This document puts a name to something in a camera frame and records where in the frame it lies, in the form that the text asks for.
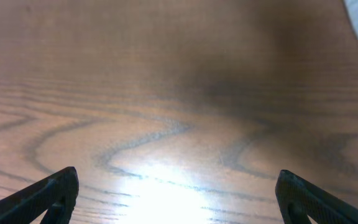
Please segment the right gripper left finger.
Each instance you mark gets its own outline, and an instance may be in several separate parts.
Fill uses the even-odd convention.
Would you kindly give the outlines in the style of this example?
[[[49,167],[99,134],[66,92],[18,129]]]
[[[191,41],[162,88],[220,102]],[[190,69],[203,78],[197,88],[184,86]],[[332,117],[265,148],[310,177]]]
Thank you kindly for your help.
[[[66,167],[0,200],[0,223],[68,224],[76,205],[79,180],[74,167]]]

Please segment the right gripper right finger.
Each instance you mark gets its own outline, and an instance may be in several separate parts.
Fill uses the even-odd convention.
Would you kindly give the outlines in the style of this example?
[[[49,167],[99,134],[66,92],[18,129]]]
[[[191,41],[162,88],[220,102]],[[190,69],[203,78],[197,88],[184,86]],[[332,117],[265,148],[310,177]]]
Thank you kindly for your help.
[[[275,195],[285,224],[358,224],[358,209],[289,170],[281,170]]]

